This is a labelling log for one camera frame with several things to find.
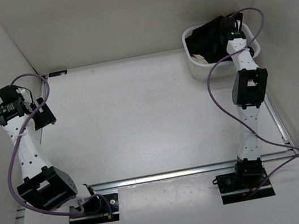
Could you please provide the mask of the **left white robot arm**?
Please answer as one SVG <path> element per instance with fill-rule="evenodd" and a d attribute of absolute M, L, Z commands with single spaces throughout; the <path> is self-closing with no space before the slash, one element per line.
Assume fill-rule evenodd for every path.
<path fill-rule="evenodd" d="M 101 199 L 92 188 L 83 185 L 79 191 L 71 176 L 45 156 L 38 131 L 57 120 L 46 99 L 33 99 L 30 90 L 15 84 L 0 88 L 0 98 L 0 126 L 14 145 L 7 174 L 12 197 L 46 215 L 76 218 L 98 212 Z"/>

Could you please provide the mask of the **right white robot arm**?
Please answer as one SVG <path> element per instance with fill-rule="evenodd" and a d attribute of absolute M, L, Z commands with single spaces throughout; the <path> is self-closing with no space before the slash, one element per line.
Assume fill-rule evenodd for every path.
<path fill-rule="evenodd" d="M 253 60 L 242 31 L 242 13 L 227 16 L 220 22 L 220 42 L 237 70 L 232 100 L 237 107 L 242 145 L 239 148 L 234 174 L 235 182 L 243 188 L 263 179 L 263 166 L 258 148 L 258 116 L 267 86 L 267 70 Z"/>

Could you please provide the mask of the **black trousers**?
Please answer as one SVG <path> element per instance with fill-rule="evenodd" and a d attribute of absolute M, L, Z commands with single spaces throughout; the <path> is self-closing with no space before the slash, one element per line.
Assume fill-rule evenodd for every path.
<path fill-rule="evenodd" d="M 191 55 L 198 54 L 206 59 L 208 64 L 214 64 L 228 55 L 227 43 L 229 32 L 220 36 L 220 21 L 226 16 L 218 16 L 203 27 L 195 29 L 186 39 L 187 48 Z"/>

